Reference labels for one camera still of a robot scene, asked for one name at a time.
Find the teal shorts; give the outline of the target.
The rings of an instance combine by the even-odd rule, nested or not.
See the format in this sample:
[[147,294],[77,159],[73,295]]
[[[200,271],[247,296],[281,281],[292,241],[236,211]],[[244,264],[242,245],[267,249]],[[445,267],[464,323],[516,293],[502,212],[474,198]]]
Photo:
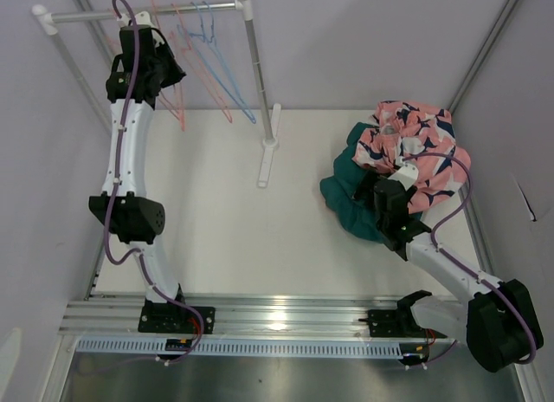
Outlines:
[[373,211],[367,209],[364,202],[353,199],[366,170],[360,168],[352,157],[363,131],[372,128],[370,124],[358,122],[351,129],[346,138],[346,148],[333,161],[333,174],[319,182],[319,189],[326,207],[335,213],[346,232],[365,241],[382,243]]

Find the blue wire hanger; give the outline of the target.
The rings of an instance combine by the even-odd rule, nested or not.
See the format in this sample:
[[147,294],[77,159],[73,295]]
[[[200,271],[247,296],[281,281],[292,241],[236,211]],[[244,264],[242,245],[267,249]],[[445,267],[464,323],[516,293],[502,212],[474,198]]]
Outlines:
[[183,16],[177,13],[177,33],[184,41],[184,52],[192,53],[201,71],[201,78],[207,80],[206,90],[223,113],[228,123],[233,122],[231,107],[236,107],[251,123],[257,119],[242,97],[242,92],[231,68],[219,49],[213,6],[205,1],[190,3],[199,21],[199,30],[189,29]]
[[227,92],[228,96],[232,99],[232,101],[236,104],[236,106],[239,107],[240,110],[244,113],[244,115],[248,118],[248,120],[251,123],[256,124],[257,119],[255,118],[255,115],[253,114],[252,110],[248,107],[248,104],[246,103],[246,101],[243,99],[242,92],[237,83],[235,75],[233,74],[221,50],[219,49],[218,42],[217,42],[217,35],[216,35],[216,22],[215,22],[215,16],[213,11],[214,6],[209,4],[206,1],[203,1],[203,4],[206,5],[210,16],[209,36],[207,36],[207,34],[205,33],[203,23],[201,23],[201,29],[205,35],[204,42],[207,44],[208,48],[216,57],[220,67],[222,68],[224,75],[228,79],[231,90],[229,90],[225,86],[223,86],[223,88]]

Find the pink patterned shorts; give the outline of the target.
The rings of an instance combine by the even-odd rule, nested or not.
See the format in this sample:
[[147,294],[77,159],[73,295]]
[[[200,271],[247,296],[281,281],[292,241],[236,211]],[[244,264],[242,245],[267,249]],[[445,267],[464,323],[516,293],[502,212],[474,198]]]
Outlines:
[[408,159],[418,170],[411,214],[451,198],[467,181],[471,159],[458,146],[451,113],[444,108],[405,100],[385,100],[368,123],[358,123],[347,137],[352,160],[361,168],[391,174]]

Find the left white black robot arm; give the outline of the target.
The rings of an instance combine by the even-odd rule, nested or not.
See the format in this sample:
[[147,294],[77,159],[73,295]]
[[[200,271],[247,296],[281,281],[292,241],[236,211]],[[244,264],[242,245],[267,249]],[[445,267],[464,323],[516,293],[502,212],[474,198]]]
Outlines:
[[179,281],[166,257],[161,235],[164,206],[147,197],[146,142],[160,91],[185,76],[161,31],[151,25],[124,26],[122,47],[106,81],[112,115],[112,139],[101,193],[88,199],[88,208],[104,226],[104,243],[116,236],[128,251],[120,258],[106,248],[106,258],[120,265],[136,261],[145,284],[145,301],[138,322],[141,333],[208,334],[209,308],[186,304]]

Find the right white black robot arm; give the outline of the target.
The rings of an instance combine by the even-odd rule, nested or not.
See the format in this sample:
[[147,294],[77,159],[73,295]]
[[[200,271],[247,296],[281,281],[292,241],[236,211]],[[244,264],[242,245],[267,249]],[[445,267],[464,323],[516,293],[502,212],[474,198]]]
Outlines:
[[425,291],[409,295],[396,312],[396,328],[408,336],[422,329],[449,336],[467,346],[491,373],[532,363],[544,337],[528,288],[516,279],[505,282],[471,268],[439,244],[435,229],[410,216],[413,170],[410,166],[389,176],[369,170],[353,198],[374,212],[384,245],[431,275],[457,303],[448,304]]

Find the metal clothes rack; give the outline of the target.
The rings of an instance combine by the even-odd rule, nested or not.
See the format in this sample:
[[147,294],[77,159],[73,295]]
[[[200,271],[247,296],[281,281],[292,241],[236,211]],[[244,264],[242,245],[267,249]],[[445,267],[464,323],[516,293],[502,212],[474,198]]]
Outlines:
[[[100,124],[110,131],[112,125],[107,111],[101,106],[99,99],[94,95],[93,90],[88,84],[84,74],[77,65],[75,59],[70,53],[67,45],[62,40],[59,33],[59,26],[64,23],[85,23],[94,42],[99,48],[100,54],[109,63],[114,57],[114,52],[108,45],[108,40],[104,37],[104,30],[100,25],[101,21],[113,19],[115,12],[113,10],[94,10],[89,0],[74,0],[79,9],[78,12],[53,13],[47,10],[43,5],[36,4],[31,8],[31,13],[35,20],[42,27],[44,33],[51,39],[55,45],[59,56],[67,65],[70,73],[74,77],[81,92],[87,99],[88,104],[93,109]],[[250,59],[254,71],[254,81],[258,96],[259,108],[261,111],[261,122],[264,130],[262,139],[263,154],[261,157],[261,166],[257,179],[257,186],[265,189],[269,186],[272,165],[274,162],[274,153],[279,146],[278,131],[280,124],[281,104],[275,103],[270,106],[267,100],[267,91],[262,73],[261,58],[254,28],[254,7],[253,0],[235,0],[228,3],[203,3],[203,4],[182,4],[160,6],[156,13],[160,16],[184,15],[186,13],[201,13],[215,11],[238,11],[242,14],[244,22]]]

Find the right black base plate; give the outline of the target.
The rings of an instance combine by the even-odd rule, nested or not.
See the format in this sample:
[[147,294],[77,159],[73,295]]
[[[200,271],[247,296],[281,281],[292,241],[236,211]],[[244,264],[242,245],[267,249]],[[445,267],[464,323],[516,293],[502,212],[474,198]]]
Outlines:
[[432,338],[417,326],[413,316],[400,309],[370,309],[358,322],[365,324],[371,337],[377,338]]

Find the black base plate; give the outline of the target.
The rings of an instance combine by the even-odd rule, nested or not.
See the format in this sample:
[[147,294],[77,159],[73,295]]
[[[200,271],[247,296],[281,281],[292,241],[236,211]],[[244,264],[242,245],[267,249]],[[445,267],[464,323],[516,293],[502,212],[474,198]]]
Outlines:
[[194,334],[201,327],[203,332],[212,334],[216,309],[213,307],[193,307],[185,309],[172,303],[146,301],[138,320],[140,333],[152,334]]
[[377,338],[432,338],[417,326],[413,316],[400,309],[370,309],[358,322],[365,324],[371,337]]

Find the aluminium mounting rail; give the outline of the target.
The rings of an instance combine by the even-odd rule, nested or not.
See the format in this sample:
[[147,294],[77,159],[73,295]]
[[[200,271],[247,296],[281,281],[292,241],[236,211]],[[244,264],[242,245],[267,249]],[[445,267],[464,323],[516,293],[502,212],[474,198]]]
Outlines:
[[[393,309],[395,297],[189,295],[191,306],[216,310],[211,339],[354,340],[368,336],[360,320],[371,309]],[[71,301],[58,329],[63,335],[137,336],[144,298],[93,295]]]

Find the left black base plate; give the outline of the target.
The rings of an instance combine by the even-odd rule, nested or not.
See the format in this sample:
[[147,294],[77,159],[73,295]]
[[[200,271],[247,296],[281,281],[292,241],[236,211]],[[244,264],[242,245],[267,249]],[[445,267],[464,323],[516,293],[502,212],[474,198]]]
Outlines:
[[203,332],[212,334],[216,309],[213,307],[193,307],[185,309],[172,303],[146,301],[138,320],[140,333],[152,334],[194,334],[201,327]]

